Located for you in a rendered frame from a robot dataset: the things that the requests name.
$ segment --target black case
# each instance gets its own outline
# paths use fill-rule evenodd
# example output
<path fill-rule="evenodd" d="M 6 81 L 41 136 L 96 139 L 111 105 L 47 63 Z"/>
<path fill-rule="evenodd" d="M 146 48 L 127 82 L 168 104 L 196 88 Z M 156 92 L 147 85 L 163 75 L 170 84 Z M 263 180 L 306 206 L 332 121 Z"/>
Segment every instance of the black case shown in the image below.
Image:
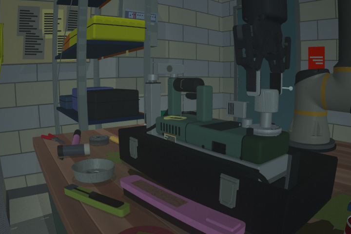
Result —
<path fill-rule="evenodd" d="M 87 91 L 88 117 L 99 120 L 139 115 L 139 91 L 102 89 Z"/>
<path fill-rule="evenodd" d="M 124 162 L 174 193 L 244 221 L 251 234 L 294 234 L 332 197 L 337 157 L 289 147 L 290 181 L 284 189 L 284 177 L 272 184 L 260 182 L 256 169 L 145 130 L 146 126 L 119 129 L 119 154 Z M 137 139 L 137 158 L 130 155 L 130 137 Z M 219 202 L 221 174 L 239 179 L 232 209 Z"/>

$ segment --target shelf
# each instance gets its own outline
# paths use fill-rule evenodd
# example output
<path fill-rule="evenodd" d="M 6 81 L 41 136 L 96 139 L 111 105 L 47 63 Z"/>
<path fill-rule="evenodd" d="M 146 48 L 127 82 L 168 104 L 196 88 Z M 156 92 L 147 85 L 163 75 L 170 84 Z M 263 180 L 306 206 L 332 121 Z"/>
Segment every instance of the shelf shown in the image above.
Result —
<path fill-rule="evenodd" d="M 119 40 L 87 40 L 87 59 L 98 59 L 113 54 L 123 54 L 127 50 L 140 50 L 144 46 L 143 42 L 119 41 Z M 62 59 L 76 59 L 77 44 L 70 46 L 62 52 Z"/>
<path fill-rule="evenodd" d="M 100 7 L 106 0 L 89 0 L 88 7 Z M 71 0 L 57 0 L 57 5 L 68 5 L 70 6 Z M 72 6 L 78 6 L 78 0 L 73 0 Z"/>
<path fill-rule="evenodd" d="M 78 111 L 76 111 L 74 109 L 65 109 L 62 107 L 57 107 L 56 109 L 58 111 L 60 111 L 61 113 L 63 113 L 64 115 L 71 118 L 72 120 L 78 122 Z M 137 120 L 137 119 L 144 119 L 144 114 L 139 114 L 138 116 L 121 117 L 121 118 L 108 118 L 108 119 L 101 119 L 101 120 L 95 120 L 92 118 L 88 118 L 88 125 L 122 122 L 122 121 Z"/>

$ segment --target red poster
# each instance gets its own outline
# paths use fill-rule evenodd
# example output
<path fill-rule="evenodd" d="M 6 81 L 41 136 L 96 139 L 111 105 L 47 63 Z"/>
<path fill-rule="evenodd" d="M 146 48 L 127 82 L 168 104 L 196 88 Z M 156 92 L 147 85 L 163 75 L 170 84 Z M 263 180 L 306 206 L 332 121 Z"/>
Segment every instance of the red poster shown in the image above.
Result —
<path fill-rule="evenodd" d="M 325 46 L 308 47 L 308 69 L 325 68 Z"/>

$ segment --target metal bowl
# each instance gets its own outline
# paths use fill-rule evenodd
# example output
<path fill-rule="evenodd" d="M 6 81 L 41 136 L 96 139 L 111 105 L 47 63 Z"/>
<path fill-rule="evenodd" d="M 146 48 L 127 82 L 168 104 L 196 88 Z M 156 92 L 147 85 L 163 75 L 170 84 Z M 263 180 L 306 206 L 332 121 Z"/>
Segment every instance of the metal bowl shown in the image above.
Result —
<path fill-rule="evenodd" d="M 101 158 L 86 159 L 74 163 L 72 170 L 76 180 L 80 182 L 99 183 L 113 177 L 115 163 Z"/>

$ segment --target red handled pliers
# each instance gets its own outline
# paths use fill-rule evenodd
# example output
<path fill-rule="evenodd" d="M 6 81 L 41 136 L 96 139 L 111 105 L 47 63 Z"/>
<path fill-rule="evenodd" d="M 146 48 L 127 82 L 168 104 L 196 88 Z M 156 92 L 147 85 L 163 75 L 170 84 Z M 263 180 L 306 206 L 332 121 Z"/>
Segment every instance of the red handled pliers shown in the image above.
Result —
<path fill-rule="evenodd" d="M 57 137 L 55 137 L 54 135 L 52 135 L 50 133 L 48 134 L 48 136 L 41 135 L 41 138 L 48 139 L 48 140 L 54 140 L 54 141 L 60 142 L 62 144 L 65 144 L 65 141 L 58 139 Z"/>

